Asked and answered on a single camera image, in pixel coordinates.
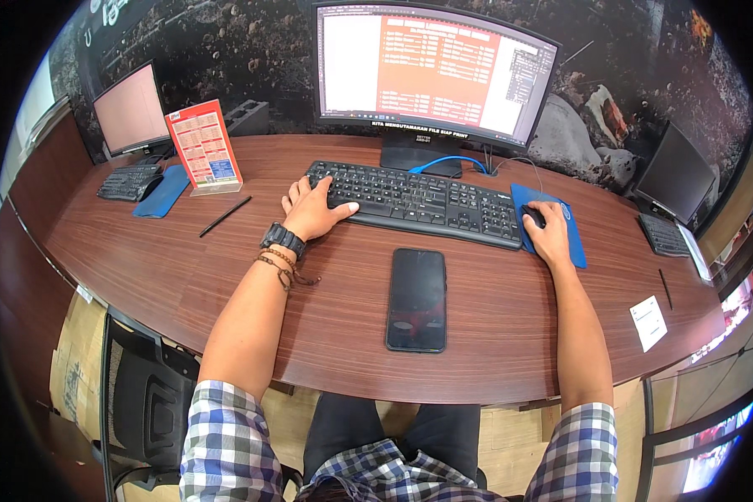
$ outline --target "mouse pad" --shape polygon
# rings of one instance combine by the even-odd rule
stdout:
[[[139,218],[164,218],[181,192],[190,184],[184,166],[176,164],[164,171],[164,179],[149,196],[136,205],[134,216]]]
[[[574,215],[572,214],[572,206],[569,206],[566,202],[560,198],[553,197],[552,195],[542,194],[538,190],[533,190],[526,186],[511,184],[511,195],[513,195],[513,204],[516,206],[516,214],[519,216],[519,227],[522,232],[522,244],[524,249],[535,254],[535,248],[532,246],[532,241],[524,225],[522,224],[522,210],[521,206],[535,200],[545,202],[558,202],[563,210],[563,217],[566,218],[566,231],[569,234],[569,257],[572,259],[574,266],[585,268],[585,252],[583,251],[583,243],[580,240],[580,232],[577,231],[577,223],[575,223]]]

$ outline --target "computer monitor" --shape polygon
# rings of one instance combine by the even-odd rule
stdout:
[[[714,184],[712,168],[673,126],[666,125],[653,160],[633,186],[633,194],[686,225]]]
[[[104,91],[93,106],[111,155],[170,141],[151,62]]]
[[[403,146],[438,156],[449,153],[436,151],[440,137],[458,140],[450,140],[455,152],[463,140],[530,145],[557,42],[437,5],[327,2],[314,4],[313,14],[319,123],[413,133],[415,144]]]

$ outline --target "wristwatch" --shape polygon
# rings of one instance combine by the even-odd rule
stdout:
[[[260,249],[265,249],[271,246],[271,244],[278,244],[279,246],[285,246],[287,249],[295,253],[297,259],[301,259],[304,255],[304,248],[307,246],[304,241],[296,237],[296,235],[289,231],[284,226],[279,225],[277,222],[273,222],[271,228],[265,232],[265,236],[262,237],[262,242],[259,243]]]

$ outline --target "wall mural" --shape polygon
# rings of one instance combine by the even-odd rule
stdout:
[[[426,2],[524,26],[563,44],[529,155],[623,195],[671,120],[706,157],[717,200],[746,147],[753,103],[719,37],[688,0]],[[313,121],[310,0],[86,0],[50,48],[56,99],[70,95],[84,142],[105,160],[91,106],[154,59],[166,113],[218,98],[271,104],[271,133],[373,136]],[[499,154],[507,152],[494,151]]]

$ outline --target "hand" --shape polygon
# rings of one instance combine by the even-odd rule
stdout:
[[[547,262],[550,269],[571,265],[569,235],[566,231],[566,220],[563,219],[561,205],[557,202],[533,201],[528,206],[541,211],[547,222],[547,226],[539,228],[530,215],[522,216],[524,230],[530,235],[535,252]]]
[[[360,204],[356,202],[348,202],[334,209],[328,209],[326,198],[331,180],[331,176],[325,177],[313,190],[310,187],[309,178],[302,176],[290,186],[290,197],[282,197],[282,208],[284,214],[287,215],[282,226],[296,234],[305,243],[326,234],[332,226],[335,226],[335,223],[348,218],[360,209]]]

